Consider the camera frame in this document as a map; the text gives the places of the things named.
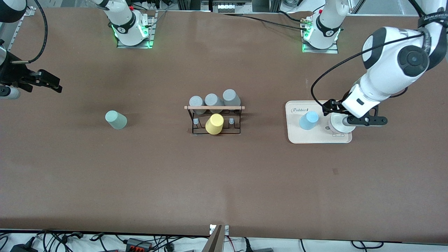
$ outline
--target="brown tabletop surface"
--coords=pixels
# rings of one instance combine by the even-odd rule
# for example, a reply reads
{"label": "brown tabletop surface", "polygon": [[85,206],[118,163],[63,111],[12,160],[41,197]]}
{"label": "brown tabletop surface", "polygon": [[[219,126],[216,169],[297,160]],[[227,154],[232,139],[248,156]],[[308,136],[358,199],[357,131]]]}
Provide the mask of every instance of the brown tabletop surface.
{"label": "brown tabletop surface", "polygon": [[[302,53],[297,30],[203,12],[167,13],[153,49],[117,49],[101,10],[45,12],[47,47],[29,68],[64,89],[1,101],[0,227],[207,235],[223,223],[232,236],[448,243],[445,60],[381,104],[385,127],[349,144],[287,136],[286,102],[311,100],[369,34],[416,17],[347,17],[340,53],[323,55]],[[33,58],[42,39],[36,12],[12,52]],[[316,95],[339,99],[364,73],[350,61]],[[191,135],[189,98],[228,88],[246,106],[242,133]],[[128,126],[111,128],[108,110]]]}

